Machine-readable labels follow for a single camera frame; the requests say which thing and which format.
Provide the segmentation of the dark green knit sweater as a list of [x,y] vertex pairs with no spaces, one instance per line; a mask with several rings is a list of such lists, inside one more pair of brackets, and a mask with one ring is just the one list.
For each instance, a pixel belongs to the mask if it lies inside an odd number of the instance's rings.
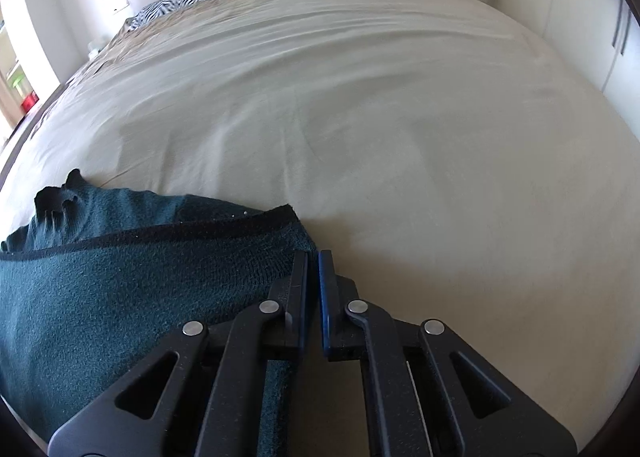
[[[231,321],[316,248],[292,208],[102,189],[78,171],[40,190],[1,245],[1,451],[47,456],[50,440],[169,333]],[[269,362],[259,451],[288,451],[297,359]]]

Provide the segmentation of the beige bed sheet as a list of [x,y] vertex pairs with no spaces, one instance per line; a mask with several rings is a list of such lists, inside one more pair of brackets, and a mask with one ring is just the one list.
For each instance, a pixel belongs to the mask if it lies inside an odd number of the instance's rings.
[[394,316],[442,318],[586,446],[639,365],[639,143],[475,0],[209,0],[122,32],[27,137],[1,230],[93,184],[290,204]]

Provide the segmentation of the red box on shelf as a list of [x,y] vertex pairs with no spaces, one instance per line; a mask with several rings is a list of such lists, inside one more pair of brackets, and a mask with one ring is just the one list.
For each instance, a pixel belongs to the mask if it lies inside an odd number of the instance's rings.
[[29,110],[32,109],[32,107],[34,107],[37,102],[39,102],[39,97],[35,92],[30,92],[28,93],[24,99],[23,102],[21,103],[21,107],[24,111],[24,113],[29,113]]

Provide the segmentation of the green item on shelf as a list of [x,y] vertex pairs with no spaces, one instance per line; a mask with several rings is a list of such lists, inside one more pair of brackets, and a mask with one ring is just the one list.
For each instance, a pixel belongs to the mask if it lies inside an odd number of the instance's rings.
[[12,90],[21,98],[25,97],[26,91],[23,86],[24,71],[21,67],[16,67],[12,72],[12,76],[9,77]]

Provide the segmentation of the zebra print pillow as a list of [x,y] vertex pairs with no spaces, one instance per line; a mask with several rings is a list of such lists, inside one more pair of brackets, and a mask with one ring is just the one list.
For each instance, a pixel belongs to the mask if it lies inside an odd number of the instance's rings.
[[178,10],[186,9],[204,1],[208,0],[158,0],[144,6],[133,17],[128,18],[124,23],[124,30],[126,32],[136,31],[158,18],[168,16],[171,13],[178,12]]

